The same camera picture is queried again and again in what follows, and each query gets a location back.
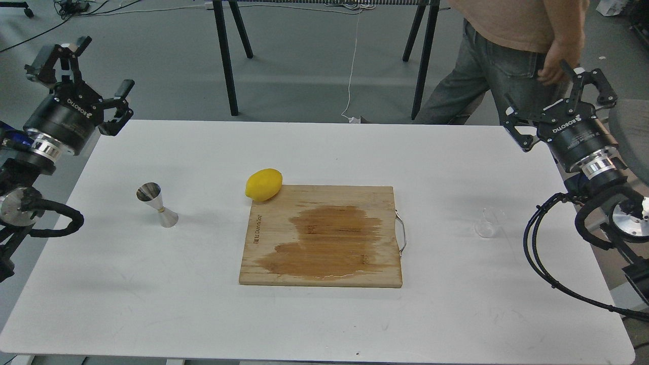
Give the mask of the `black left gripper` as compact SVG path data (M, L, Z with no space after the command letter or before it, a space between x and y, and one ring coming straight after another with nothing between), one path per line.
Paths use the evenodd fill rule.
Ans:
M84 35L74 44L44 45L34 62L24 66L26 78L46 86L49 95L28 118L23 131L32 136L49 135L65 145L73 155L83 150L97 125L100 134L117 136L134 114L127 101L134 80L124 80L114 97L109 99L104 99L83 81L78 57L91 41L89 35ZM57 62L62 71L71 72L70 75L64 74L61 81L56 78ZM96 103L97 108L93 109L92 105ZM114 117L102 122L102 111L112 108L116 110Z

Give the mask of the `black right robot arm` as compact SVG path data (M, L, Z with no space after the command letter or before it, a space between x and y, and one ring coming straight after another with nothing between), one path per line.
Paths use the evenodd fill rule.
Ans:
M577 300L639 321L647 313L621 309L586 298L549 274L537 251L537 234L545 215L558 203L578 206L574 226L586 242L603 250L615 249L625 259L624 275L647 303L647 259L633 243L647 243L647 195L629 181L632 173L647 185L647 101L619 100L600 69L586 71L561 61L570 77L570 94L543 110L525 111L506 95L509 107L501 126L528 152L544 142L555 161L572 177L566 192L556 193L537 207L527 223L523 247L529 265L549 283Z

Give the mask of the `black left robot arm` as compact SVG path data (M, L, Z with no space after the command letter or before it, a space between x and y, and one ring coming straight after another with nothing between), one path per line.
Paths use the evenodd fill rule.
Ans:
M2 123L2 280L14 275L10 258L26 237L65 237L83 226L78 210L47 200L34 188L37 178L53 175L64 154L78 155L95 131L116 136L133 116L127 101L133 80L124 80L112 98L83 80L78 59L90 43L85 35L72 45L42 46L25 66L26 77L49 94L22 130Z

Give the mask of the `person's hand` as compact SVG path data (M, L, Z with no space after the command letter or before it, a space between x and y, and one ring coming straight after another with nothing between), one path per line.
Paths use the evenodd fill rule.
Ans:
M565 72L561 64L565 61L570 67L575 68L580 64L584 40L554 39L546 54L543 67L537 73L537 80L543 86L556 85L563 81Z

